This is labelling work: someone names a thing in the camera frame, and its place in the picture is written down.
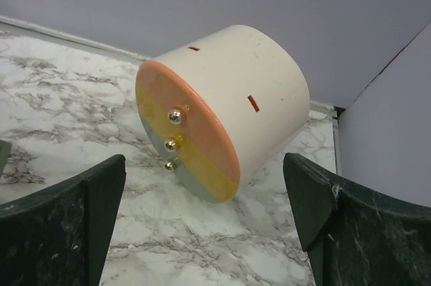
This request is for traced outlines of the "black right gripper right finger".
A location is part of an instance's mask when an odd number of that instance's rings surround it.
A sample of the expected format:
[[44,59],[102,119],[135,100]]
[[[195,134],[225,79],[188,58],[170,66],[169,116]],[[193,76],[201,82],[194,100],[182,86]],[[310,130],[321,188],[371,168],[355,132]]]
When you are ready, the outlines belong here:
[[342,178],[297,154],[284,180],[317,285],[429,285],[430,208]]

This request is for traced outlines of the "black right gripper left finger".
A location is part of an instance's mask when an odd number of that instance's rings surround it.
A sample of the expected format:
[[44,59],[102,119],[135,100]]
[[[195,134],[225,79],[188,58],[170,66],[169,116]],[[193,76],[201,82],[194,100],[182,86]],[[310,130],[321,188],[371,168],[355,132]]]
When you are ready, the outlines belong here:
[[1,205],[2,285],[98,285],[126,180],[114,155]]

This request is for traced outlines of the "olive green canvas bag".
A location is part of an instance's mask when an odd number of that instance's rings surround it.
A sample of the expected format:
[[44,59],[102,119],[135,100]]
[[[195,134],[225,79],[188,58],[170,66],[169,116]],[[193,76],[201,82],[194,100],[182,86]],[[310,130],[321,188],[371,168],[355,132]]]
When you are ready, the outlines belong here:
[[4,168],[11,152],[11,143],[0,140],[0,176],[2,176]]

